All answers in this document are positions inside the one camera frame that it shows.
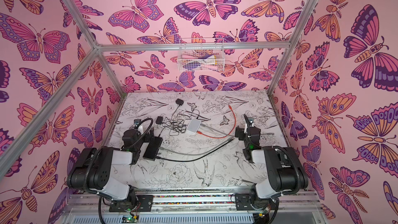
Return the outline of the white network switch box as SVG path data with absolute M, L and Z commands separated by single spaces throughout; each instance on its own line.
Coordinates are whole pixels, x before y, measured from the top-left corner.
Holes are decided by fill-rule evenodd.
M 191 119 L 187 125 L 186 130 L 191 133 L 197 133 L 201 126 L 201 123 L 202 122 L 198 119 Z

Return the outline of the black power adapter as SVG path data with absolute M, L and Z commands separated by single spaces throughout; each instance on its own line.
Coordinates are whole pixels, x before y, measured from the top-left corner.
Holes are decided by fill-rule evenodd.
M 201 114 L 199 107 L 195 103 L 184 102 L 182 99 L 175 101 L 176 108 L 172 111 L 170 118 L 165 118 L 171 122 L 184 122 L 185 120 L 200 120 L 202 122 L 211 119 Z
M 184 119 L 163 118 L 162 116 L 158 116 L 155 123 L 161 126 L 161 131 L 158 137 L 161 137 L 163 131 L 166 129 L 169 130 L 169 136 L 178 136 L 180 134 L 184 134 L 187 130 L 187 125 L 185 124 Z

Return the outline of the black network switch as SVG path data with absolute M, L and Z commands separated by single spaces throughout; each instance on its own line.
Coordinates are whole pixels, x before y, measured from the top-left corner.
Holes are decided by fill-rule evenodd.
M 146 151 L 144 152 L 143 158 L 150 161 L 155 161 L 159 152 L 160 146 L 162 145 L 163 139 L 155 136 L 148 143 Z

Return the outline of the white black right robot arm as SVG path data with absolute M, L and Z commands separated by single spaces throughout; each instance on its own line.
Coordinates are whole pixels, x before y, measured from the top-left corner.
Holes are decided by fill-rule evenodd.
M 244 142 L 243 155 L 249 163 L 264 164 L 267 170 L 267 179 L 252 186 L 251 198 L 278 199 L 306 189 L 309 179 L 295 150 L 277 145 L 261 147 L 261 129 L 247 115 L 244 120 L 245 127 L 235 129 L 235 137 Z

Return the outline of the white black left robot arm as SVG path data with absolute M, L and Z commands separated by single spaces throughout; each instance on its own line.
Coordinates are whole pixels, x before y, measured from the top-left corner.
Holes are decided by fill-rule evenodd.
M 135 203 L 133 187 L 113 178 L 111 169 L 113 166 L 130 166 L 138 162 L 142 145 L 154 138 L 150 133 L 152 126 L 152 118 L 136 123 L 124 132 L 121 148 L 108 146 L 98 149 L 85 148 L 68 173 L 66 179 L 68 187 L 110 201 Z

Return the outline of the aluminium frame post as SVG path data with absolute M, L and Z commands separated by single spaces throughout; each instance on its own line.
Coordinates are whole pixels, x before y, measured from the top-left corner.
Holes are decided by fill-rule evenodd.
M 121 88 L 121 82 L 117 79 L 114 71 L 109 66 L 107 60 L 105 59 L 102 52 L 99 50 L 100 45 L 94 38 L 93 34 L 91 33 L 90 29 L 86 25 L 86 22 L 83 19 L 81 12 L 79 11 L 78 7 L 74 3 L 74 0 L 62 0 L 69 12 L 71 13 L 73 19 L 75 20 L 76 25 L 82 31 L 83 37 L 91 47 L 91 51 L 94 52 L 95 58 L 97 58 L 103 66 L 104 71 L 106 72 L 107 76 L 111 80 L 113 86 L 118 91 L 120 96 L 124 95 L 124 91 Z

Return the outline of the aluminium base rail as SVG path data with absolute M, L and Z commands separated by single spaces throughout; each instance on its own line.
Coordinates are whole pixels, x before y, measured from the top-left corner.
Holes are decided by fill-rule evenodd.
M 122 210 L 89 194 L 70 197 L 63 224 L 326 224 L 313 191 L 259 199 L 249 186 L 136 189 L 137 206 Z

